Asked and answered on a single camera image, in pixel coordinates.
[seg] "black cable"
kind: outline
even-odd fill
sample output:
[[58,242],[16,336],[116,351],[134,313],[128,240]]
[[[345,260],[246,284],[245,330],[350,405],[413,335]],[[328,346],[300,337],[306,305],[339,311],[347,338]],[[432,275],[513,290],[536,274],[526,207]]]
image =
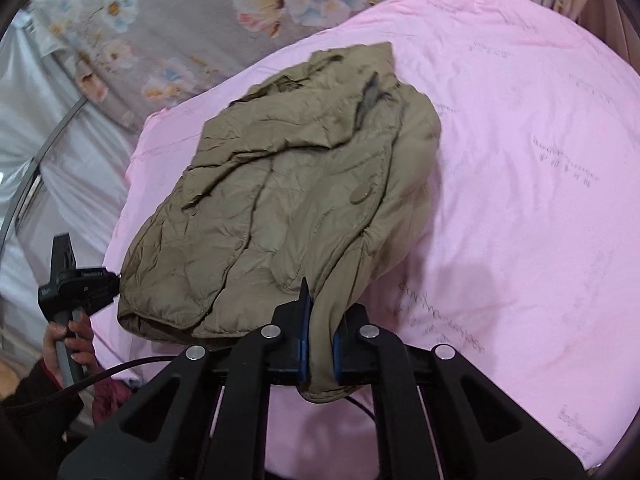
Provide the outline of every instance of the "black cable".
[[107,377],[111,377],[117,373],[120,373],[129,368],[133,368],[134,366],[145,365],[148,363],[158,363],[161,361],[172,361],[177,356],[175,355],[164,355],[164,356],[153,356],[153,357],[143,357],[142,359],[134,359],[133,361],[128,361],[121,365],[114,366],[113,368],[109,368],[99,374],[95,374],[93,376],[87,377],[82,381],[79,381],[64,390],[60,390],[56,392],[52,396],[45,397],[44,399],[36,400],[35,402],[29,402],[28,404],[23,404],[21,406],[13,406],[11,408],[5,408],[4,413],[9,419],[19,418],[22,416],[32,415],[33,413],[44,410],[56,402],[62,402],[63,400],[70,399],[73,396],[76,396],[85,388],[88,388],[92,384],[95,384]]
[[373,420],[373,422],[376,421],[376,416],[373,414],[373,412],[369,408],[367,408],[363,403],[361,403],[359,400],[356,400],[351,396],[346,396],[344,399],[348,400],[354,406],[358,406],[363,412],[369,415],[369,418]]

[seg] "finger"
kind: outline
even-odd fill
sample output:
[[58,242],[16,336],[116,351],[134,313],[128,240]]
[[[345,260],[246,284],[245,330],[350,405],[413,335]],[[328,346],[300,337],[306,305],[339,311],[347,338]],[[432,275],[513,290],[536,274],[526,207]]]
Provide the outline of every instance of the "finger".
[[65,339],[65,346],[77,352],[88,352],[89,354],[94,353],[94,346],[91,344],[91,341],[87,341],[86,339],[67,337]]
[[53,346],[53,342],[66,335],[66,328],[56,323],[49,323],[44,331],[44,346]]
[[85,320],[80,318],[80,321],[69,321],[69,328],[72,332],[76,333],[78,337],[82,339],[86,339],[87,341],[94,340],[94,331],[91,330],[91,323],[88,321],[89,317],[87,314],[82,314],[86,317]]
[[92,374],[97,373],[98,361],[95,359],[95,355],[88,352],[76,352],[75,354],[71,354],[71,358],[76,363],[88,367]]

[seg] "jacket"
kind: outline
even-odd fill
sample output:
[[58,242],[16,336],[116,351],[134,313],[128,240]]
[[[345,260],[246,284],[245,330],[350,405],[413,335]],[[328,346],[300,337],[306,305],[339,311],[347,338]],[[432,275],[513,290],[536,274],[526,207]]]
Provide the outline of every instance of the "jacket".
[[440,121],[394,75],[389,43],[314,53],[204,125],[191,165],[122,267],[118,320],[151,340],[226,346],[268,324],[306,277],[310,383],[335,383],[332,335],[398,264],[431,208]]

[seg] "jacket button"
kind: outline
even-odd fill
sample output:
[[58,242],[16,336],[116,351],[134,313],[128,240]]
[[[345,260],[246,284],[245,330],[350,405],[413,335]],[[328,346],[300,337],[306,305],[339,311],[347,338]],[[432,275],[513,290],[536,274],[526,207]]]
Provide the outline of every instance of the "jacket button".
[[366,184],[360,184],[356,189],[353,190],[351,196],[349,197],[350,202],[355,205],[362,202],[369,196],[371,193],[371,184],[368,182]]

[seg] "jacket pocket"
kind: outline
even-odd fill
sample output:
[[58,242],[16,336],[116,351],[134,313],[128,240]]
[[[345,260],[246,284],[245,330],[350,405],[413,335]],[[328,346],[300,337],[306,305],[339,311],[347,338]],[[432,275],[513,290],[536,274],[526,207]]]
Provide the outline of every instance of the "jacket pocket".
[[271,260],[281,288],[298,288],[304,276],[315,296],[346,248],[369,225],[385,193],[392,140],[369,139],[331,154]]

